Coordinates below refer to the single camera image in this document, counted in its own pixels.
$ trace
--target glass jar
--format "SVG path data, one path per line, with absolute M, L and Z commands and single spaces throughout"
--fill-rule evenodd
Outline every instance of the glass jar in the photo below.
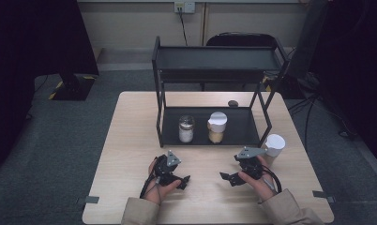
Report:
M 179 119 L 179 139 L 182 143 L 189 143 L 194 137 L 195 121 L 191 115 L 183 115 Z

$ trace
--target chair backrest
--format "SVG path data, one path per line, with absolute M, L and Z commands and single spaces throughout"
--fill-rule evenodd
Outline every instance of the chair backrest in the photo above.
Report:
M 276 48 L 275 39 L 266 34 L 226 32 L 211 37 L 206 46 L 251 46 Z

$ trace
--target two-tier metal rack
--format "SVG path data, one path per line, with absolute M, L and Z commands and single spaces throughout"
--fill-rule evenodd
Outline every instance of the two-tier metal rack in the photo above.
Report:
M 159 145 L 210 145 L 207 120 L 214 112 L 223 112 L 228 117 L 228 126 L 221 145 L 261 146 L 267 137 L 271 122 L 267 108 L 276 88 L 272 88 L 266 103 L 260 95 L 264 73 L 275 72 L 279 83 L 288 67 L 289 60 L 279 41 L 273 38 L 271 46 L 260 47 L 187 47 L 161 46 L 159 37 L 152 57 L 154 80 L 157 92 L 157 133 Z M 167 106 L 165 83 L 256 83 L 248 107 L 175 107 Z M 267 128 L 259 136 L 252 114 L 253 102 L 259 98 Z M 195 118 L 192 142 L 179 141 L 178 121 L 181 115 Z

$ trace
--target white wall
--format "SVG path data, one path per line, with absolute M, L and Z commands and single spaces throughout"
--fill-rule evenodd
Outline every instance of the white wall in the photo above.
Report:
M 94 48 L 151 49 L 156 36 L 161 45 L 185 45 L 173 2 L 79 2 Z M 189 46 L 200 46 L 222 32 L 266 33 L 284 46 L 295 46 L 306 16 L 302 4 L 196 3 L 183 20 Z

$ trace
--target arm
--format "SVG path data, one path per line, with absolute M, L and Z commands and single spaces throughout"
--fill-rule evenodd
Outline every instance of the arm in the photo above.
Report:
M 267 163 L 262 157 L 258 157 L 264 166 Z M 256 194 L 262 200 L 262 206 L 273 224 L 323 224 L 319 217 L 309 208 L 300 209 L 294 196 L 288 189 L 280 194 L 270 189 L 267 183 L 273 184 L 269 174 L 264 174 L 259 180 L 255 180 L 244 172 L 239 172 L 241 179 L 251 185 Z
M 148 168 L 149 172 L 153 171 L 156 163 L 154 160 Z M 156 184 L 156 179 L 153 179 L 143 199 L 129 198 L 125 207 L 124 215 L 122 216 L 122 225 L 150 225 L 157 223 L 158 210 L 162 201 L 165 200 L 166 195 L 176 189 L 180 185 L 180 180 L 173 181 L 170 185 L 162 187 Z

